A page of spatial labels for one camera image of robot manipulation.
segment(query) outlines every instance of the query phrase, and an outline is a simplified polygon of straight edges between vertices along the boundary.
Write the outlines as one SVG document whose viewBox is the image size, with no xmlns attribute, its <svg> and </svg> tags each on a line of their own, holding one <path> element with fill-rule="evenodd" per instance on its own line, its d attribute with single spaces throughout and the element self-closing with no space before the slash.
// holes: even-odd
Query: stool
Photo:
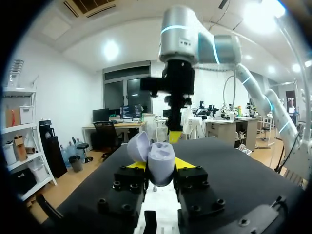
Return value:
<svg viewBox="0 0 312 234">
<path fill-rule="evenodd" d="M 261 140 L 266 141 L 267 140 L 267 132 L 270 130 L 270 127 L 263 127 L 262 130 L 264 131 L 264 138 Z"/>
<path fill-rule="evenodd" d="M 88 147 L 89 147 L 89 144 L 87 144 L 87 143 L 82 143 L 82 144 L 76 145 L 76 148 L 78 150 L 83 150 L 83 154 L 84 154 L 84 157 L 85 157 L 84 163 L 87 163 L 87 162 L 90 162 L 90 161 L 93 160 L 92 157 L 87 157 L 87 155 L 86 155 L 85 149 L 88 148 Z"/>
</svg>

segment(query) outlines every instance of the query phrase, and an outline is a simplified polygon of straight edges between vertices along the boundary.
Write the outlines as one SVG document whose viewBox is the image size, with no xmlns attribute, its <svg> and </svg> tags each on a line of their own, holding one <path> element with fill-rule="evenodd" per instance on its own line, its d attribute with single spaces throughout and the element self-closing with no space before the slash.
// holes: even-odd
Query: shelf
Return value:
<svg viewBox="0 0 312 234">
<path fill-rule="evenodd" d="M 37 192 L 39 189 L 41 189 L 44 185 L 46 185 L 47 183 L 49 183 L 52 180 L 52 177 L 47 177 L 44 181 L 37 183 L 34 187 L 32 187 L 30 190 L 28 190 L 27 193 L 25 193 L 21 199 L 24 201 L 27 198 L 29 198 L 32 194 L 34 194 L 35 192 Z"/>
<path fill-rule="evenodd" d="M 32 88 L 14 88 L 14 87 L 4 87 L 3 96 L 4 97 L 30 97 L 36 90 Z"/>
<path fill-rule="evenodd" d="M 9 127 L 9 128 L 2 128 L 1 133 L 2 134 L 10 133 L 10 132 L 14 132 L 14 131 L 18 131 L 18 130 L 22 130 L 22 129 L 26 129 L 26 128 L 33 128 L 35 126 L 36 125 L 34 123 L 21 124 L 21 125 Z"/>
<path fill-rule="evenodd" d="M 41 156 L 41 155 L 42 155 L 41 152 L 38 152 L 38 153 L 35 153 L 35 154 L 29 154 L 29 155 L 27 155 L 27 159 L 26 160 L 24 160 L 24 161 L 17 161 L 16 163 L 13 163 L 13 164 L 9 165 L 8 166 L 8 170 L 11 171 L 11 170 L 13 170 L 13 169 L 23 165 L 23 164 L 25 164 L 25 163 L 35 159 L 36 157 Z"/>
</svg>

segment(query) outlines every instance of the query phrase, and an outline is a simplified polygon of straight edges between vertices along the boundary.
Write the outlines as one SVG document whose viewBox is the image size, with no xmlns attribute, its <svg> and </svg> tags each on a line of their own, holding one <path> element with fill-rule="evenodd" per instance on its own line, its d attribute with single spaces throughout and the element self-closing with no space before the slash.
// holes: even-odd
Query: black table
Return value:
<svg viewBox="0 0 312 234">
<path fill-rule="evenodd" d="M 287 198 L 291 209 L 303 193 L 301 188 L 272 169 L 217 138 L 180 141 L 173 147 L 176 157 L 196 166 L 201 165 L 208 172 L 208 181 L 217 196 L 226 200 L 225 211 L 209 222 L 198 221 L 198 230 L 194 233 L 226 225 L 260 204 L 272 204 L 279 195 Z M 79 204 L 96 210 L 98 199 L 105 197 L 112 186 L 114 172 L 120 165 L 131 163 L 133 161 L 127 154 L 126 145 L 121 146 L 57 210 L 61 213 L 74 211 Z M 282 213 L 283 210 L 264 233 L 276 230 L 285 218 Z"/>
</svg>

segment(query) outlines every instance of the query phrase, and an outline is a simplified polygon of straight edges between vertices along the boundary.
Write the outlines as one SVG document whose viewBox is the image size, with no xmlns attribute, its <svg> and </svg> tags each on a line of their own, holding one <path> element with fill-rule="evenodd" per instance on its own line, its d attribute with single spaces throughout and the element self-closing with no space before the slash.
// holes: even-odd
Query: ceiling light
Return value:
<svg viewBox="0 0 312 234">
<path fill-rule="evenodd" d="M 244 23 L 257 33 L 267 34 L 275 30 L 276 24 L 272 15 L 262 4 L 252 2 L 245 8 Z"/>
<path fill-rule="evenodd" d="M 278 0 L 262 0 L 262 6 L 276 18 L 280 18 L 286 12 L 285 7 Z"/>
<path fill-rule="evenodd" d="M 292 70 L 294 71 L 294 72 L 300 72 L 300 66 L 299 66 L 299 64 L 294 64 L 293 66 L 292 66 Z"/>
<path fill-rule="evenodd" d="M 306 61 L 304 65 L 306 65 L 306 67 L 310 67 L 312 65 L 312 60 Z"/>
<path fill-rule="evenodd" d="M 119 54 L 119 48 L 117 44 L 111 40 L 106 43 L 104 47 L 104 55 L 108 61 L 114 60 Z"/>
<path fill-rule="evenodd" d="M 272 67 L 272 66 L 269 66 L 269 72 L 270 72 L 270 73 L 275 73 L 275 68 Z"/>
</svg>

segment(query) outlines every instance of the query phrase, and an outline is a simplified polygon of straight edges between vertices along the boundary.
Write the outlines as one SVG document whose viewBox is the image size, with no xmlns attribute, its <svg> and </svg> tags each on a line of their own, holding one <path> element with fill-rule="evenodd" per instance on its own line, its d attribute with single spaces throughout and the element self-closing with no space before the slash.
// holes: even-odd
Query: wooden floor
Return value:
<svg viewBox="0 0 312 234">
<path fill-rule="evenodd" d="M 257 139 L 256 144 L 257 146 L 266 146 L 267 143 Z M 254 152 L 251 153 L 251 157 L 269 167 L 271 156 L 273 156 L 270 167 L 274 169 L 277 166 L 282 148 L 283 142 L 277 139 L 275 145 L 271 146 L 270 149 L 255 149 Z M 75 188 L 102 163 L 102 153 L 90 151 L 88 152 L 88 156 L 92 156 L 94 160 L 84 164 L 81 172 L 75 173 L 72 169 L 69 169 L 66 174 L 57 179 L 57 186 L 50 183 L 40 190 L 40 193 L 44 195 L 46 200 L 53 207 L 59 206 Z M 40 223 L 47 219 L 47 215 L 36 202 L 34 202 L 29 209 Z"/>
</svg>

